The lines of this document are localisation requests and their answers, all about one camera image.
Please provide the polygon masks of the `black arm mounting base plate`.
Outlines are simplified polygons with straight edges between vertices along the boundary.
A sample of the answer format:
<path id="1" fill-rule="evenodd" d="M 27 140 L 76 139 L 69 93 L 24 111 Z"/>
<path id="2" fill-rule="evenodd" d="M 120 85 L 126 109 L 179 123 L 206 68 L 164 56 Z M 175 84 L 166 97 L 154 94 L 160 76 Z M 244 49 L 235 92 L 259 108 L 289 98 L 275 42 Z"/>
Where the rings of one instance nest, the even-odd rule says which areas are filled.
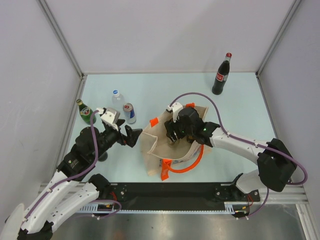
<path id="1" fill-rule="evenodd" d="M 261 200 L 257 189 L 243 193 L 230 182 L 118 182 L 111 183 L 118 201 L 124 202 L 135 197 L 155 198 L 203 198 L 217 202 L 257 203 Z"/>

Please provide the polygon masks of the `black gold drink can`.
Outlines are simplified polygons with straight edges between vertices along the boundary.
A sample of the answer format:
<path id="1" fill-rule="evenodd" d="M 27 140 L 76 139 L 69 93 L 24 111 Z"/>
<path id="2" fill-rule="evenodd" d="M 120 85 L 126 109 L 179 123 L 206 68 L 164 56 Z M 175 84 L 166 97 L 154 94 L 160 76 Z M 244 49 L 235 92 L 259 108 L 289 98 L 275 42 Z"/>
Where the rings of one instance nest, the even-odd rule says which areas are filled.
<path id="1" fill-rule="evenodd" d="M 195 140 L 196 139 L 194 136 L 186 136 L 186 141 L 190 144 L 192 144 Z"/>

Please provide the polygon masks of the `clear glass bottle green cap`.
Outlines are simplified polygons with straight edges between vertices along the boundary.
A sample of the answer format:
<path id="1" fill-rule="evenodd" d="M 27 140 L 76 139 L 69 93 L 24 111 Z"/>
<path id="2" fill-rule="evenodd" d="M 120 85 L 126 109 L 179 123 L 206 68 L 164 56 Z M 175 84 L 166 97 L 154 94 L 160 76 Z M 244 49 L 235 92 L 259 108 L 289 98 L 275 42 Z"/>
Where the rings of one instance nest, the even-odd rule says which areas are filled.
<path id="1" fill-rule="evenodd" d="M 178 145 L 178 144 L 180 143 L 180 140 L 179 140 L 179 139 L 177 139 L 177 140 L 168 139 L 168 140 L 167 140 L 167 143 L 168 143 L 168 145 L 169 145 L 170 147 L 173 147 L 173 146 L 175 146 L 175 145 Z"/>

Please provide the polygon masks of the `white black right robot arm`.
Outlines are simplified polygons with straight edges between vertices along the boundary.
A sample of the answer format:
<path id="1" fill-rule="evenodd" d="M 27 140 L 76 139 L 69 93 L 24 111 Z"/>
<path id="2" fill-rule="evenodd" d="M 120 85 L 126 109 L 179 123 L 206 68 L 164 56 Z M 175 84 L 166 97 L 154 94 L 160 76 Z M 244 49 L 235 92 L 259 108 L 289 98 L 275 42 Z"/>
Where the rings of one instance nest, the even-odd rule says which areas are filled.
<path id="1" fill-rule="evenodd" d="M 273 138 L 263 142 L 235 136 L 224 131 L 220 124 L 203 121 L 194 107 L 183 107 L 164 123 L 164 127 L 172 143 L 187 138 L 200 145 L 232 152 L 257 166 L 257 170 L 241 173 L 233 180 L 230 194 L 237 201 L 261 188 L 282 192 L 297 169 L 281 140 Z"/>

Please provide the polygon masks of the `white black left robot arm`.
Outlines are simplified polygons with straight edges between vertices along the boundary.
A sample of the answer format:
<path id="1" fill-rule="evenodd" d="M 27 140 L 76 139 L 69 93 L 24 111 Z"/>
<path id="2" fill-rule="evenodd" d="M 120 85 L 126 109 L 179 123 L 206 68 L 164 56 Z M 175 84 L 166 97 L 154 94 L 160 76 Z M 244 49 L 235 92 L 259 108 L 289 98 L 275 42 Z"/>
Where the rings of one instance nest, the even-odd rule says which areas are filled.
<path id="1" fill-rule="evenodd" d="M 84 186 L 67 200 L 64 197 L 81 182 L 96 166 L 99 158 L 114 144 L 134 147 L 141 128 L 120 126 L 125 121 L 118 119 L 114 124 L 104 124 L 104 131 L 94 126 L 83 128 L 70 152 L 58 165 L 52 179 L 36 200 L 26 209 L 17 238 L 19 240 L 49 240 L 54 231 L 81 207 L 96 201 L 106 200 L 116 204 L 111 183 L 100 173 L 92 175 Z"/>

